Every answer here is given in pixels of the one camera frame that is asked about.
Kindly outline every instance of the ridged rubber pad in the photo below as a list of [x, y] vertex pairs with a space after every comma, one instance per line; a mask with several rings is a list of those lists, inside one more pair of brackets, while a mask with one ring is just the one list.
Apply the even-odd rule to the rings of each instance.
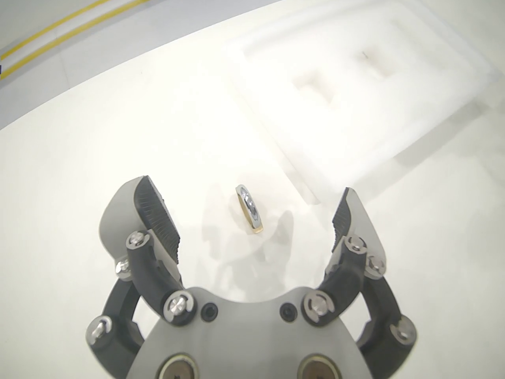
[[147, 229], [152, 229], [170, 257], [179, 263], [180, 235], [151, 178], [144, 176], [133, 196], [135, 208]]
[[337, 244], [343, 235], [347, 235], [349, 233], [350, 228], [350, 209], [347, 204], [346, 198], [349, 192], [349, 188], [346, 188], [344, 194], [342, 195], [342, 199], [340, 200], [339, 207], [333, 217], [333, 228], [335, 229], [335, 244], [333, 245], [333, 249], [331, 252], [335, 251]]

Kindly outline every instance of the bolt head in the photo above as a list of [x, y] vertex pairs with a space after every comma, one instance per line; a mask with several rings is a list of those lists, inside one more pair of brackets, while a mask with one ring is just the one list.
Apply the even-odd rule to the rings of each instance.
[[393, 336], [403, 345], [412, 345], [417, 339], [414, 324], [404, 315], [402, 315], [397, 325], [391, 324], [389, 328]]
[[376, 256], [368, 257], [368, 267], [379, 275], [384, 275], [386, 272], [386, 264]]
[[120, 260], [116, 264], [116, 274], [119, 275], [120, 273], [128, 273], [130, 271], [130, 262], [128, 259]]
[[346, 238], [346, 246], [350, 251], [358, 255], [362, 255], [367, 252], [365, 242], [357, 235], [352, 235], [351, 237]]
[[324, 298], [324, 296], [315, 296], [310, 301], [310, 306], [319, 317], [322, 317], [328, 313], [328, 303], [326, 302], [326, 298]]
[[184, 311], [186, 311], [186, 298], [183, 296], [177, 296], [170, 301], [168, 306], [170, 312], [174, 315], [181, 315]]
[[88, 345], [94, 345], [99, 339], [112, 330], [112, 320], [105, 315], [95, 318], [86, 330], [86, 341]]
[[144, 234], [140, 233], [139, 231], [135, 231], [134, 233], [132, 233], [130, 235], [130, 244], [134, 245], [134, 246], [138, 246], [140, 244], [142, 244], [142, 242], [144, 241]]

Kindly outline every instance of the white table surface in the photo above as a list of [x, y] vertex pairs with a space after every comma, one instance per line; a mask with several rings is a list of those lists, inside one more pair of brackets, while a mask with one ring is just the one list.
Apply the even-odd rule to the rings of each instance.
[[[300, 197], [227, 76], [221, 47], [327, 0], [284, 0], [138, 56], [0, 131], [0, 377], [106, 378], [84, 341], [115, 282], [101, 214], [152, 177], [182, 237], [186, 287], [258, 301], [316, 286], [331, 215]], [[505, 72], [505, 0], [422, 0]], [[505, 321], [503, 81], [354, 186], [418, 343], [396, 375], [501, 378]], [[234, 188], [253, 193], [251, 235]], [[137, 311], [144, 333], [156, 317]], [[354, 336], [362, 301], [343, 316]]]

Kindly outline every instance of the metal ring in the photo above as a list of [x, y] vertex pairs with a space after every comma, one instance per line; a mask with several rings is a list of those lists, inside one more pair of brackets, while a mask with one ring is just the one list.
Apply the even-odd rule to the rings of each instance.
[[244, 185], [238, 185], [235, 188], [238, 195], [238, 201], [240, 202], [240, 206], [242, 207], [242, 211], [244, 212], [245, 218], [251, 225], [254, 233], [259, 233], [263, 231], [263, 224], [261, 223], [261, 217], [258, 213], [258, 209], [256, 208], [256, 204], [254, 204], [254, 200], [251, 197], [250, 192]]

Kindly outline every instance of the screw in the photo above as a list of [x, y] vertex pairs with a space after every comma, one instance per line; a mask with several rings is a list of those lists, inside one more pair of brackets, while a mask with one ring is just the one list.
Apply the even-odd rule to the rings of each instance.
[[386, 264], [376, 256], [368, 256], [368, 267], [381, 276], [386, 272]]
[[186, 311], [186, 298], [182, 295], [173, 298], [169, 304], [169, 310], [174, 315], [181, 315], [184, 311]]
[[105, 334], [105, 321], [100, 321], [92, 331], [92, 338], [96, 341]]
[[296, 320], [296, 316], [298, 316], [298, 311], [296, 310], [296, 307], [292, 303], [285, 302], [283, 303], [283, 305], [281, 305], [280, 314], [281, 318], [285, 322], [292, 323], [293, 321]]
[[128, 259], [119, 260], [116, 265], [116, 275], [120, 273], [128, 273], [130, 271], [130, 262]]
[[101, 315], [95, 318], [86, 330], [86, 341], [90, 346], [95, 344], [99, 339], [105, 336], [112, 329], [112, 320]]
[[136, 249], [137, 247], [140, 247], [144, 244], [146, 244], [149, 240], [149, 235], [144, 234], [140, 231], [134, 231], [131, 235], [128, 236], [126, 239], [126, 247], [128, 249]]
[[319, 317], [328, 313], [328, 303], [326, 302], [326, 298], [324, 296], [316, 295], [310, 300], [310, 306]]
[[391, 324], [389, 329], [391, 330], [393, 336], [403, 345], [412, 345], [417, 339], [414, 324], [404, 315], [400, 318], [398, 325]]
[[144, 235], [142, 233], [139, 233], [138, 231], [134, 231], [130, 235], [128, 240], [131, 245], [139, 246], [144, 241]]
[[367, 251], [365, 242], [356, 235], [346, 238], [346, 246], [350, 251], [352, 251], [352, 253], [356, 253], [358, 255], [362, 255]]

